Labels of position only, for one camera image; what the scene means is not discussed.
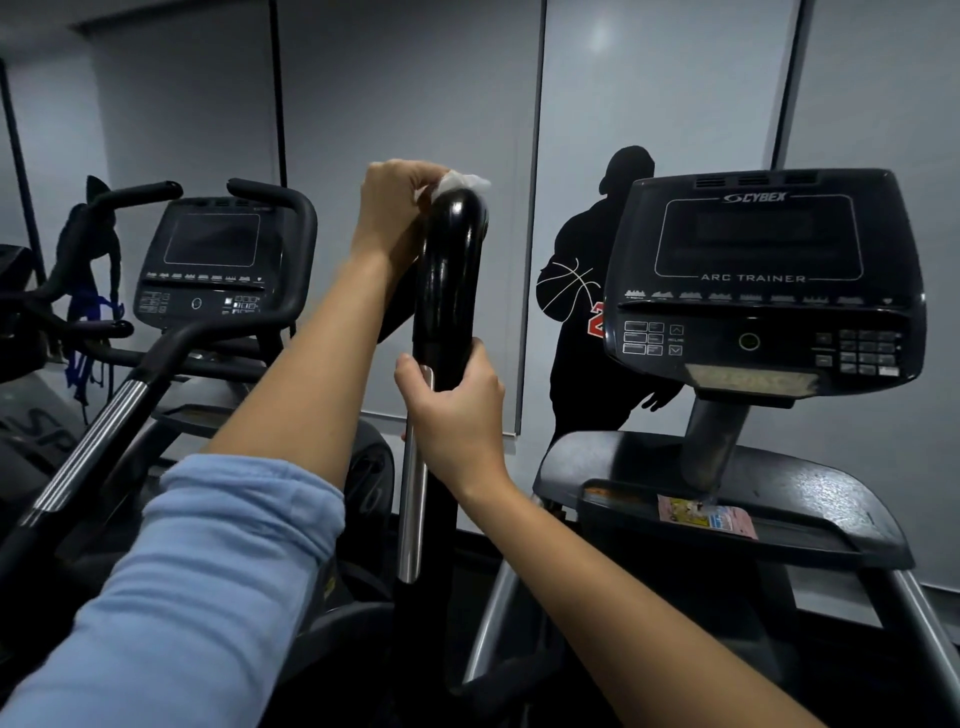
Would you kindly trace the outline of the person's left hand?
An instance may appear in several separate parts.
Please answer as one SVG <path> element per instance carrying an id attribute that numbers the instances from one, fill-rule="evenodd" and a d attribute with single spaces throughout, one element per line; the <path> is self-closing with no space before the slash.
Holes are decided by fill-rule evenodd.
<path id="1" fill-rule="evenodd" d="M 361 184 L 358 220 L 350 242 L 352 259 L 375 261 L 396 283 L 417 257 L 418 230 L 428 209 L 414 209 L 405 183 L 405 163 L 389 159 L 368 165 Z"/>

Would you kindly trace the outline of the person's right hand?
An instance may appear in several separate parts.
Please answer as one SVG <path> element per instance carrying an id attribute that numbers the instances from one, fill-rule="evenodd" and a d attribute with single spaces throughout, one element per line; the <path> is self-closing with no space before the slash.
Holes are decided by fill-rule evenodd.
<path id="1" fill-rule="evenodd" d="M 437 438 L 412 434 L 429 471 L 472 512 L 510 480 L 501 431 L 505 387 L 480 339 L 472 340 L 462 381 L 433 392 Z"/>

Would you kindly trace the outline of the white wipe cloth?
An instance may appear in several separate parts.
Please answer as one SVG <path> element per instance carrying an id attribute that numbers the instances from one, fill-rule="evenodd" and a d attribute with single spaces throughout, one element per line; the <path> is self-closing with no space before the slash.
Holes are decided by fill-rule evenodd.
<path id="1" fill-rule="evenodd" d="M 476 195 L 484 196 L 491 187 L 492 183 L 485 177 L 450 170 L 432 186 L 429 200 L 434 203 L 442 195 L 459 190 L 469 190 Z"/>

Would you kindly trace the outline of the black machine handle bar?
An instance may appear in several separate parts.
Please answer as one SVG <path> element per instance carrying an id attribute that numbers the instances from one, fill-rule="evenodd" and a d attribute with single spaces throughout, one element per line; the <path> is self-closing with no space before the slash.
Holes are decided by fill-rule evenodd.
<path id="1" fill-rule="evenodd" d="M 468 189 L 431 203 L 416 266 L 413 352 L 433 392 L 462 382 L 470 357 L 475 297 L 489 214 Z M 454 496 L 426 466 L 407 427 L 390 639 L 392 712 L 400 728 L 443 728 L 455 699 L 445 674 L 448 609 L 457 530 Z"/>

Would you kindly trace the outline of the person's right forearm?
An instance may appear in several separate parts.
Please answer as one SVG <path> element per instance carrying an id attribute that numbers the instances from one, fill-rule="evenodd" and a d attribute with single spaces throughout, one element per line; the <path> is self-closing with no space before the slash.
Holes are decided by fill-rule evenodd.
<path id="1" fill-rule="evenodd" d="M 503 471 L 452 486 L 626 728 L 826 728 L 811 712 L 597 548 Z"/>

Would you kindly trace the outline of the person's left forearm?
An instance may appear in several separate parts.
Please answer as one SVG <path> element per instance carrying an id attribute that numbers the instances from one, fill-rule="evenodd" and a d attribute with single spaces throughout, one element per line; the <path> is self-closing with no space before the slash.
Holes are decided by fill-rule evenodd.
<path id="1" fill-rule="evenodd" d="M 353 252 L 203 455 L 280 460 L 342 490 L 385 311 L 415 252 Z"/>

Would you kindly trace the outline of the small black trainer console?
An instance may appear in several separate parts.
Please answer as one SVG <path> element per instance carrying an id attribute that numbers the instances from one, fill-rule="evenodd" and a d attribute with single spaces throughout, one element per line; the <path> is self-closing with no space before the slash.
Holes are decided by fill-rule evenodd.
<path id="1" fill-rule="evenodd" d="M 292 210 L 235 197 L 167 203 L 150 241 L 133 314 L 167 331 L 195 321 L 252 317 L 282 298 Z"/>

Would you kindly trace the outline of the light blue sleeve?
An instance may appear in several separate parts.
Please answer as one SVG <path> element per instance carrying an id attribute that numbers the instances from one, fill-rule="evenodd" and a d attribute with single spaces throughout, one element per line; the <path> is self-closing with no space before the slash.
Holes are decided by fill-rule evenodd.
<path id="1" fill-rule="evenodd" d="M 342 492 L 278 459 L 194 454 L 169 469 L 130 551 L 0 728 L 258 728 Z"/>

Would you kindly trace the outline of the pink printed packet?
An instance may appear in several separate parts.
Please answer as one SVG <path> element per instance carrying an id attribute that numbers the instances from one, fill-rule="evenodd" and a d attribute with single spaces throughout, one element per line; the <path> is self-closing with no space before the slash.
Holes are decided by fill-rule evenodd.
<path id="1" fill-rule="evenodd" d="M 659 520 L 665 524 L 699 528 L 710 532 L 758 541 L 759 535 L 750 514 L 741 507 L 659 494 L 656 497 Z"/>

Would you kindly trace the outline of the large black trainer console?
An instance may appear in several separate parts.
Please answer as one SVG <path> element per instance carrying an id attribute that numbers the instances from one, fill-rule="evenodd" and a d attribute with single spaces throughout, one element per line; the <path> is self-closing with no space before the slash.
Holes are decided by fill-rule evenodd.
<path id="1" fill-rule="evenodd" d="M 880 392 L 924 370 L 924 286 L 889 169 L 643 178 L 607 268 L 606 355 L 761 407 Z"/>

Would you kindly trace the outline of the black curved console handlebar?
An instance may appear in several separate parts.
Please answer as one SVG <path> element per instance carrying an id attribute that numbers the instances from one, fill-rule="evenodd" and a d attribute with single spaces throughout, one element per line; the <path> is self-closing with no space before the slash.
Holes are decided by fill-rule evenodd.
<path id="1" fill-rule="evenodd" d="M 294 216 L 280 235 L 281 284 L 274 307 L 254 317 L 255 321 L 230 324 L 237 334 L 255 335 L 260 358 L 270 367 L 283 350 L 282 330 L 294 326 L 306 307 L 318 232 L 317 213 L 306 195 L 289 187 L 241 177 L 231 177 L 225 185 L 234 197 L 285 208 Z"/>

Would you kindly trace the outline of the black basketball player wall decal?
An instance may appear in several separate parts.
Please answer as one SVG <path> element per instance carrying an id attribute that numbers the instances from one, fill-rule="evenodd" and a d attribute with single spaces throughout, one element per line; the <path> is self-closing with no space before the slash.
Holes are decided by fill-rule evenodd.
<path id="1" fill-rule="evenodd" d="M 642 146 L 618 150 L 599 183 L 602 198 L 563 224 L 537 278 L 538 307 L 560 323 L 549 378 L 550 445 L 575 431 L 617 431 L 636 408 L 657 411 L 683 389 L 624 368 L 604 345 L 604 285 L 619 222 L 633 183 L 652 178 L 655 166 Z"/>

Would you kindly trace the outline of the black bike handlebar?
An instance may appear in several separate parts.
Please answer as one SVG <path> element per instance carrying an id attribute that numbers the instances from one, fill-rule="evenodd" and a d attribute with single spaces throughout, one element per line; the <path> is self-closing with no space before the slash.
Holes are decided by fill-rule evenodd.
<path id="1" fill-rule="evenodd" d="M 102 344 L 134 334 L 125 319 L 69 322 L 52 309 L 66 294 L 68 274 L 91 238 L 93 226 L 106 211 L 135 208 L 180 199 L 182 186 L 173 180 L 106 189 L 89 197 L 69 214 L 60 234 L 53 270 L 46 280 L 28 290 L 0 287 L 0 383 L 18 380 L 45 367 L 49 341 L 82 352 L 89 343 Z"/>

